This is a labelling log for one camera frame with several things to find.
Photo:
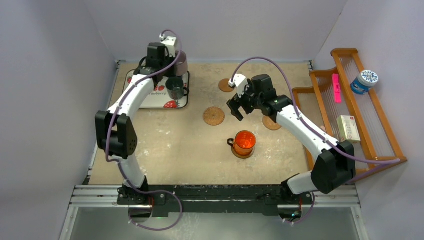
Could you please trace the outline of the light wooden coaster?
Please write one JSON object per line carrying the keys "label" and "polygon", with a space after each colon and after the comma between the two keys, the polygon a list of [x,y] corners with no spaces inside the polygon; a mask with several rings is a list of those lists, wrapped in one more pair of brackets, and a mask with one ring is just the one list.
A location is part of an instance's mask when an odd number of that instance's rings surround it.
{"label": "light wooden coaster", "polygon": [[222,92],[230,93],[234,90],[232,87],[229,86],[229,80],[230,80],[229,78],[224,78],[224,79],[219,81],[218,88]]}

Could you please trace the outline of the purple mug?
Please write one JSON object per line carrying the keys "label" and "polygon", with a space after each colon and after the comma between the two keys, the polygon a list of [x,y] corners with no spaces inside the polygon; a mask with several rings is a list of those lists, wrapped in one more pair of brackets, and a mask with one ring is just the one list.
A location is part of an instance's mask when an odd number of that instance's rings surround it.
{"label": "purple mug", "polygon": [[184,51],[176,51],[176,63],[174,65],[174,73],[178,77],[182,77],[188,72],[188,59]]}

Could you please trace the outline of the orange mug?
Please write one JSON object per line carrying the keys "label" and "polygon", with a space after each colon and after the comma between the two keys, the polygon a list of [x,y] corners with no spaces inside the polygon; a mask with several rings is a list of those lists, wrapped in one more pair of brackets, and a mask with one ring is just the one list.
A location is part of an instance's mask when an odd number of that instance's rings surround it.
{"label": "orange mug", "polygon": [[228,138],[226,143],[240,155],[248,155],[255,149],[256,136],[247,130],[240,131],[234,138]]}

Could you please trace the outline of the dark brown wooden coaster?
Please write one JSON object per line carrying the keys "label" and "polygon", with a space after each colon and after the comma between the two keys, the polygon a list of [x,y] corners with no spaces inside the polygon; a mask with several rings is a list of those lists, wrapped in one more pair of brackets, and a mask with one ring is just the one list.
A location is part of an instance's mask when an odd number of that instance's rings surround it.
{"label": "dark brown wooden coaster", "polygon": [[238,154],[234,148],[231,148],[231,152],[234,156],[236,156],[239,159],[248,159],[255,153],[255,150],[253,149],[249,154],[245,154],[245,155]]}

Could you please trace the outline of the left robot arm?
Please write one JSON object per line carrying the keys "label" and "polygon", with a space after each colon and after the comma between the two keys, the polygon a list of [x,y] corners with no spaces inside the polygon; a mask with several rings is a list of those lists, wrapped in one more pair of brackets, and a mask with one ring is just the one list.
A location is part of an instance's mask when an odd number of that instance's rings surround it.
{"label": "left robot arm", "polygon": [[123,177],[119,194],[138,205],[152,202],[162,191],[150,191],[139,168],[135,155],[138,137],[132,118],[163,77],[175,73],[182,52],[181,48],[171,52],[171,48],[163,43],[149,44],[145,64],[133,72],[131,82],[117,102],[107,111],[100,110],[95,114],[98,148],[104,150],[106,162],[117,165]]}

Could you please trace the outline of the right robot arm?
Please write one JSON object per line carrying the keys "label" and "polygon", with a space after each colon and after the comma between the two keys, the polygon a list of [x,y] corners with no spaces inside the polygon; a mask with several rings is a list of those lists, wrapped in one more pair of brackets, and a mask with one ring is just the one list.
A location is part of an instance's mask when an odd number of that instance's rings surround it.
{"label": "right robot arm", "polygon": [[274,123],[289,130],[315,159],[311,171],[296,174],[281,183],[280,196],[284,202],[292,204],[308,192],[329,194],[356,176],[356,164],[349,158],[355,154],[353,144],[328,135],[305,117],[289,97],[278,95],[269,75],[248,79],[236,74],[228,81],[228,86],[236,89],[234,97],[227,102],[233,116],[242,121],[240,108],[246,114],[260,110]]}

